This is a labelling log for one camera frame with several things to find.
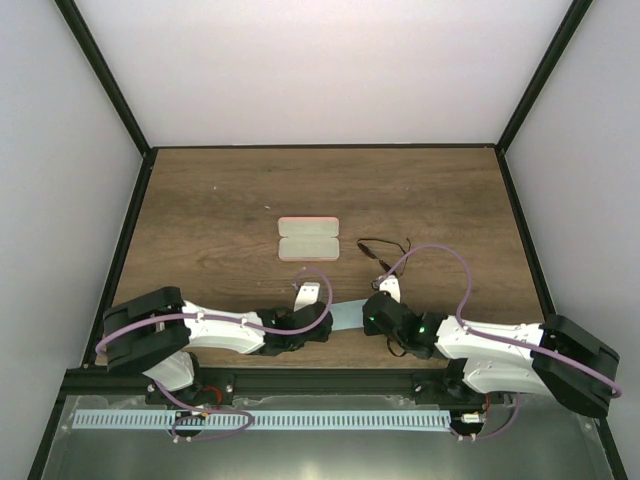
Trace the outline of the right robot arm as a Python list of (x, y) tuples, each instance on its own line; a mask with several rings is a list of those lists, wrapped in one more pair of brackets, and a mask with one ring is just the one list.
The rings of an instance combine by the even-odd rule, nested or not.
[(529, 393), (604, 418), (616, 394), (618, 353), (565, 316), (520, 325), (459, 321), (416, 314), (384, 292), (370, 297), (362, 312), (366, 335), (383, 335), (419, 359), (452, 361), (456, 370), (445, 376), (444, 389), (458, 403), (477, 393)]

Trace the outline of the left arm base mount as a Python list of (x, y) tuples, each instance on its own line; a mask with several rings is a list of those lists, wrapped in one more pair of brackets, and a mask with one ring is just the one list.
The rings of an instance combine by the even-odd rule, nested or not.
[(158, 387), (161, 384), (180, 403), (190, 406), (228, 405), (233, 395), (235, 376), (226, 370), (207, 369), (191, 372), (189, 369), (160, 369), (144, 374), (153, 387), (146, 393), (150, 405), (176, 404)]

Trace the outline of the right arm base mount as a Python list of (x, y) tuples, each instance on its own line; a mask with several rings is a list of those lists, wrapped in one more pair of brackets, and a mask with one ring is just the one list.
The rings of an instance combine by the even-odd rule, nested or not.
[(418, 404), (434, 404), (443, 409), (480, 408), (486, 395), (466, 385), (447, 369), (419, 370), (412, 373), (410, 396)]

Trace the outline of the light blue cleaning cloth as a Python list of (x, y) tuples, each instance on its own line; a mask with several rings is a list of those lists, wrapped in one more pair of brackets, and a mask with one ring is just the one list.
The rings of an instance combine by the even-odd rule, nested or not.
[(363, 306), (365, 299), (334, 303), (330, 307), (333, 319), (332, 330), (350, 330), (363, 327)]

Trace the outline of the black sunglasses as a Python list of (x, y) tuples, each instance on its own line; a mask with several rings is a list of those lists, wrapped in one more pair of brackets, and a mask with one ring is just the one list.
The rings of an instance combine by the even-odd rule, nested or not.
[(397, 242), (379, 237), (364, 237), (356, 240), (356, 246), (367, 258), (375, 261), (384, 273), (391, 273), (396, 277), (404, 274), (407, 260), (403, 260), (395, 269), (392, 267), (411, 248), (409, 238), (404, 242)]

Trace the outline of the pink glasses case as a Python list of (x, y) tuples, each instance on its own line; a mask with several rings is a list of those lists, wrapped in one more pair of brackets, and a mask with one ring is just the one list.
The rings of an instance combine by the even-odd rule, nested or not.
[(281, 261), (336, 261), (340, 256), (340, 224), (336, 217), (281, 217), (277, 227)]

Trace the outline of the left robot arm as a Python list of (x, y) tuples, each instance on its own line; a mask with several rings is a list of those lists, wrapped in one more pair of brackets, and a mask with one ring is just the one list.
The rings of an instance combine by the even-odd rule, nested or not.
[(231, 313), (201, 307), (184, 300), (179, 288), (163, 287), (108, 309), (96, 353), (106, 357), (110, 372), (142, 374), (191, 404), (203, 395), (205, 382), (191, 349), (278, 356), (308, 342), (326, 342), (333, 318), (319, 293), (319, 284), (307, 282), (292, 309)]

